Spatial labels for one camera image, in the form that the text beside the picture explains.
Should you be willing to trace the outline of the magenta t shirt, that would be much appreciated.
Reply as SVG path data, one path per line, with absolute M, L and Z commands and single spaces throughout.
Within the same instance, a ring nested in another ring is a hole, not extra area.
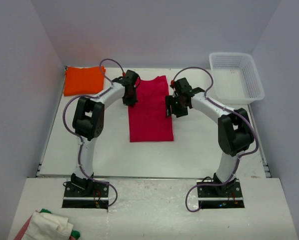
M 167 77 L 162 75 L 152 80 L 141 80 L 136 94 L 137 103 L 128 108 L 129 141 L 174 141 L 173 121 L 166 117 Z

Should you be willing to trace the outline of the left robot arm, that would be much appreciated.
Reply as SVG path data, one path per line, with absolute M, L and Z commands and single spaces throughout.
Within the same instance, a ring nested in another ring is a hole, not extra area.
M 89 196 L 94 189 L 93 157 L 96 140 L 104 129 L 105 110 L 119 99 L 124 105 L 133 107 L 137 103 L 138 80 L 140 76 L 136 72 L 127 70 L 123 76 L 115 78 L 109 88 L 94 96 L 78 98 L 72 127 L 79 138 L 79 148 L 70 182 L 83 197 Z

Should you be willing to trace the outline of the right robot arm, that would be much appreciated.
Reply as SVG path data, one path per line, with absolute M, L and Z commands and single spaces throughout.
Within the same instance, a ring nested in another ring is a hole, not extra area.
M 188 109 L 195 109 L 217 124 L 217 140 L 222 156 L 213 180 L 202 188 L 223 197 L 234 184 L 240 157 L 255 139 L 247 111 L 222 106 L 208 97 L 202 88 L 192 88 L 186 78 L 172 80 L 170 87 L 173 94 L 165 97 L 166 116 L 179 118 L 188 115 Z

